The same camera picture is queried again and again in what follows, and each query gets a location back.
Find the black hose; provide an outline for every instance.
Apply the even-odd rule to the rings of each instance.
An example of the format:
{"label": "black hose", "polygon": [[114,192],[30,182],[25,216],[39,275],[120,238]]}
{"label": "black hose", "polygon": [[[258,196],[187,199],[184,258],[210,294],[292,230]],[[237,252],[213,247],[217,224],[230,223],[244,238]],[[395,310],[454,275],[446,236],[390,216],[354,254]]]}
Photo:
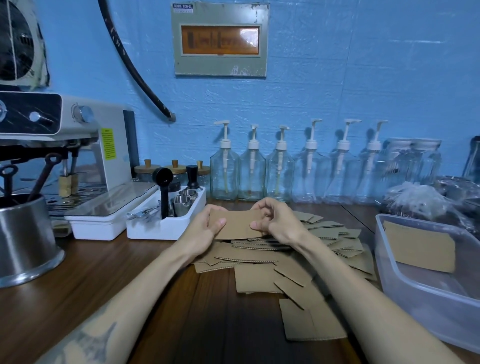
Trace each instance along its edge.
{"label": "black hose", "polygon": [[112,18],[110,17],[110,11],[108,11],[107,0],[98,0],[98,5],[100,7],[100,11],[102,12],[102,17],[105,21],[105,25],[107,26],[107,30],[112,37],[113,44],[115,45],[115,48],[117,49],[117,52],[119,53],[120,58],[125,64],[128,72],[130,72],[135,82],[140,86],[143,92],[145,92],[148,98],[152,100],[155,106],[158,107],[158,109],[168,118],[168,120],[175,121],[175,114],[168,110],[167,107],[162,103],[162,101],[160,101],[160,99],[157,97],[157,95],[154,94],[152,89],[148,87],[148,85],[145,83],[144,79],[140,76],[132,61],[130,60],[127,51],[123,47],[120,37],[115,30],[115,26],[113,25]]}

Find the drip tray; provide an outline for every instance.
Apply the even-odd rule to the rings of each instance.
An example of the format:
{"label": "drip tray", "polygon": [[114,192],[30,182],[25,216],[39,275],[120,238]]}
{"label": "drip tray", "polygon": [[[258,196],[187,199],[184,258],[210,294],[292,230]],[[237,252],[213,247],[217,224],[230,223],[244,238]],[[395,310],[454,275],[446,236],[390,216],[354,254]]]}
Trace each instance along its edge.
{"label": "drip tray", "polygon": [[75,208],[87,201],[94,199],[107,192],[107,186],[103,183],[79,183],[78,193],[68,197],[60,197],[58,194],[46,194],[48,214],[50,216],[63,217],[66,211]]}

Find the orange panel window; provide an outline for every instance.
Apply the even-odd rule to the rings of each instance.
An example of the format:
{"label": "orange panel window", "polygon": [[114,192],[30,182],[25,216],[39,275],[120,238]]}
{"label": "orange panel window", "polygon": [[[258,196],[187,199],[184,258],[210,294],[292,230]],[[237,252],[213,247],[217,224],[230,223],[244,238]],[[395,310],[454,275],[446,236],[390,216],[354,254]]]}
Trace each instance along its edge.
{"label": "orange panel window", "polygon": [[259,26],[182,25],[183,54],[258,54]]}

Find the wall fan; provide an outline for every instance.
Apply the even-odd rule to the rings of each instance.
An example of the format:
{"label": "wall fan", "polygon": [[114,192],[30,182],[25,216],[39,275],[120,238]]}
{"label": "wall fan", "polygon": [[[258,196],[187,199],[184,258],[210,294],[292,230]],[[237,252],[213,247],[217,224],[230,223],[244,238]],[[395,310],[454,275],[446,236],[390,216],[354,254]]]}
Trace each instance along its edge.
{"label": "wall fan", "polygon": [[0,0],[0,85],[48,86],[45,43],[32,0]]}

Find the wooden table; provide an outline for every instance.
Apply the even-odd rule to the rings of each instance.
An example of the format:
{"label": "wooden table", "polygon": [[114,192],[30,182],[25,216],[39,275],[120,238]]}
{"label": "wooden table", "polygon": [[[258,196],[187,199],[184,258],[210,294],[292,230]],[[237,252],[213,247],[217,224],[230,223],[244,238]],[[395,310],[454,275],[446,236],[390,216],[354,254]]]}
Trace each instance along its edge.
{"label": "wooden table", "polygon": [[[215,201],[233,210],[250,203]],[[373,242],[372,207],[296,205],[352,229]],[[165,241],[64,243],[65,261],[53,271],[0,290],[0,363],[29,364],[54,346],[128,284],[171,245]],[[129,363],[365,363],[353,335],[348,339],[288,342],[281,294],[237,293],[233,269],[198,275],[190,266],[170,282],[153,308]],[[450,346],[466,363],[480,355]]]}

